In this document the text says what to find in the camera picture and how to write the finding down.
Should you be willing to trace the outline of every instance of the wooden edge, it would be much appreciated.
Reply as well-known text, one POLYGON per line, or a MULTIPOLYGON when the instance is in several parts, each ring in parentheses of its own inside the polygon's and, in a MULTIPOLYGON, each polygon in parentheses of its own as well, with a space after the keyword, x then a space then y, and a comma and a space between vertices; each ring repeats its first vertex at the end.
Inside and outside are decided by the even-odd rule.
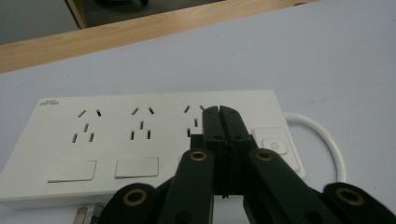
POLYGON ((0 45, 0 73, 315 1, 317 0, 227 0, 0 45))
POLYGON ((82 0, 66 0, 76 22, 81 29, 88 28, 87 18, 85 17, 84 6, 82 0))

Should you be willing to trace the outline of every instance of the metal ring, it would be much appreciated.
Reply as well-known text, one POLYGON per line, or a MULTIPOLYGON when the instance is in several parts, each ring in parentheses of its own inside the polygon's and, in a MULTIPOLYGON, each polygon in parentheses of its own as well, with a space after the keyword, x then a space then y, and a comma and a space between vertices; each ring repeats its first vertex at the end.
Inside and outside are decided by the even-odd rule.
POLYGON ((190 158, 193 161, 204 161, 206 160, 207 156, 206 153, 204 153, 203 151, 193 151, 192 153, 190 153, 190 158))
POLYGON ((364 205, 364 199, 352 189, 340 188, 337 189, 335 193, 337 194, 337 197, 345 203, 355 206, 364 205))
POLYGON ((123 196, 122 200, 125 205, 133 207, 143 203, 147 199, 147 197, 148 194, 143 189, 132 189, 123 196), (140 198, 137 200, 131 200, 129 197, 135 193, 140 194, 140 198))
POLYGON ((261 160, 261 161, 271 161, 274 156, 266 151, 259 151, 256 153, 256 158, 261 160))

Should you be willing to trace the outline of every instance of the power strip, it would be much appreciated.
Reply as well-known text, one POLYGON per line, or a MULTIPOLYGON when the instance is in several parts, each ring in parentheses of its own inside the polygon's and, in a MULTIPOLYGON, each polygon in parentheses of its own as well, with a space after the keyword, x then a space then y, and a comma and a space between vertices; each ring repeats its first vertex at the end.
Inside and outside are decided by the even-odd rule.
POLYGON ((300 176, 304 167, 272 91, 49 98, 38 102, 0 176, 0 203, 32 208, 107 202, 131 183, 175 174, 202 111, 239 111, 259 147, 300 176))

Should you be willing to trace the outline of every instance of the power button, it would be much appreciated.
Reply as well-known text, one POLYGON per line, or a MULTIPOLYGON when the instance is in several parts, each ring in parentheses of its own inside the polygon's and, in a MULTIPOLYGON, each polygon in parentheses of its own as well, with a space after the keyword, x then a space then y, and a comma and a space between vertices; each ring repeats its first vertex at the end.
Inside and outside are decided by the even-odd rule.
POLYGON ((266 138, 262 140, 262 146, 280 155, 284 155, 289 151, 288 144, 282 138, 266 138))

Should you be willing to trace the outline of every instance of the electrical outlet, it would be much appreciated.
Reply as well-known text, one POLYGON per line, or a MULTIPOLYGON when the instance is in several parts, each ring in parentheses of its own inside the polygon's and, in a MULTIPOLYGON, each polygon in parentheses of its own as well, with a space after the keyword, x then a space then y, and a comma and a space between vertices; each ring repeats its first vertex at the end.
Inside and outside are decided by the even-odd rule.
POLYGON ((0 176, 13 208, 107 202, 131 183, 172 177, 202 111, 239 111, 259 147, 305 171, 272 91, 220 91, 42 99, 0 176))

